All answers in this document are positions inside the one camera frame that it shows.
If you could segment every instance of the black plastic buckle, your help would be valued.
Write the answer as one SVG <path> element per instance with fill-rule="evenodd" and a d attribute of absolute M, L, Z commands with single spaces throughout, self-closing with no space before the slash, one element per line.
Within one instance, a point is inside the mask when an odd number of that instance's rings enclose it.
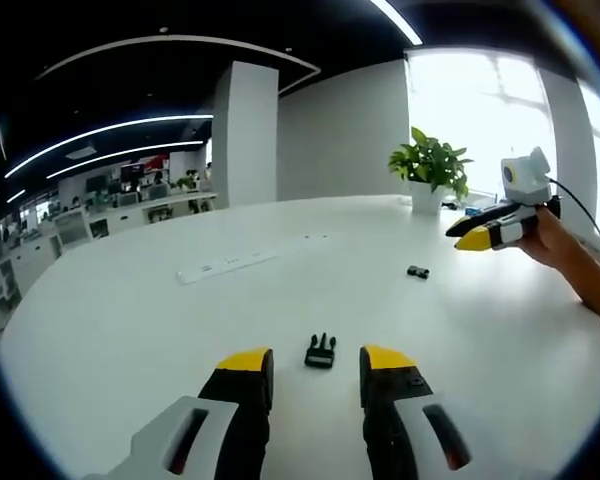
<path fill-rule="evenodd" d="M 311 345 L 307 348 L 307 354 L 304 357 L 304 364 L 313 368 L 331 368 L 336 356 L 336 337 L 329 340 L 331 348 L 327 348 L 327 334 L 323 333 L 318 346 L 318 336 L 311 336 Z"/>

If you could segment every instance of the white cabinet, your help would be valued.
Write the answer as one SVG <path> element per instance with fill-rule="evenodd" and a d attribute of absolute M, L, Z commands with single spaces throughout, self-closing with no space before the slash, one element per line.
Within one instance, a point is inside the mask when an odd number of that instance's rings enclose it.
<path fill-rule="evenodd" d="M 55 262 L 57 252 L 50 237 L 41 237 L 22 244 L 10 256 L 18 289 L 24 297 L 36 280 Z"/>
<path fill-rule="evenodd" d="M 114 210 L 107 216 L 107 225 L 109 235 L 141 227 L 145 225 L 144 211 L 141 208 L 129 208 L 120 212 Z"/>

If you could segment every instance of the green plant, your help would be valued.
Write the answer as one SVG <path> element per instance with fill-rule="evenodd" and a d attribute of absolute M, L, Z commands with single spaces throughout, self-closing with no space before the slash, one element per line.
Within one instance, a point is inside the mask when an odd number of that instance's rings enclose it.
<path fill-rule="evenodd" d="M 193 180 L 190 179 L 189 177 L 181 177 L 178 179 L 178 181 L 176 182 L 176 185 L 179 188 L 187 187 L 188 190 L 193 190 L 194 188 L 194 184 L 193 184 Z"/>
<path fill-rule="evenodd" d="M 440 185 L 450 188 L 460 200 L 469 194 L 467 175 L 464 166 L 473 160 L 458 157 L 467 149 L 454 150 L 448 143 L 440 142 L 437 138 L 427 137 L 415 127 L 411 127 L 411 136 L 415 145 L 402 144 L 389 158 L 389 171 L 396 173 L 402 180 L 430 183 L 431 191 Z"/>

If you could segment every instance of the ceiling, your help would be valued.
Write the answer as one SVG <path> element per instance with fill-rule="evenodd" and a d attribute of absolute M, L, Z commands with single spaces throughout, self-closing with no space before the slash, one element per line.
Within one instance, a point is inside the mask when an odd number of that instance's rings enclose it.
<path fill-rule="evenodd" d="M 553 68 L 569 68 L 532 17 L 517 8 L 521 2 L 390 1 L 425 46 L 506 48 L 533 54 Z M 191 41 L 191 36 L 248 43 L 278 55 Z M 128 42 L 146 37 L 152 41 Z M 114 42 L 120 43 L 54 67 Z M 65 155 L 89 142 L 98 156 L 206 140 L 209 122 L 117 129 L 49 152 L 3 178 L 31 155 L 86 131 L 142 118 L 212 113 L 216 82 L 234 60 L 278 69 L 281 90 L 319 71 L 283 93 L 289 94 L 333 75 L 401 58 L 410 47 L 369 0 L 164 1 L 133 4 L 132 9 L 90 2 L 89 8 L 64 11 L 34 2 L 18 6 L 17 16 L 0 12 L 0 208 L 22 188 L 32 193 L 48 188 L 46 176 L 79 162 Z"/>

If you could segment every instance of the black cable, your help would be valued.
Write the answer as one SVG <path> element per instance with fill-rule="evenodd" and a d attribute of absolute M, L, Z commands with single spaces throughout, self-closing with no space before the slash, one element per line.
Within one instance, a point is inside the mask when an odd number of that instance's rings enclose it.
<path fill-rule="evenodd" d="M 573 198 L 573 200 L 578 204 L 578 206 L 582 209 L 582 211 L 587 215 L 587 217 L 589 217 L 589 220 L 591 220 L 591 223 L 593 223 L 593 226 L 596 228 L 596 230 L 598 231 L 598 235 L 600 235 L 600 227 L 598 227 L 598 224 L 596 223 L 595 219 L 593 218 L 593 216 L 589 213 L 589 210 L 587 210 L 587 208 L 582 204 L 582 202 L 580 200 L 578 200 L 578 197 L 576 197 L 571 190 L 569 190 L 567 187 L 565 187 L 564 185 L 562 185 L 560 182 L 558 182 L 557 180 L 554 180 L 553 178 L 550 178 L 549 181 L 551 183 L 555 183 L 558 187 L 560 187 L 562 190 L 564 190 L 565 192 L 567 192 L 569 194 L 569 196 L 571 198 Z"/>

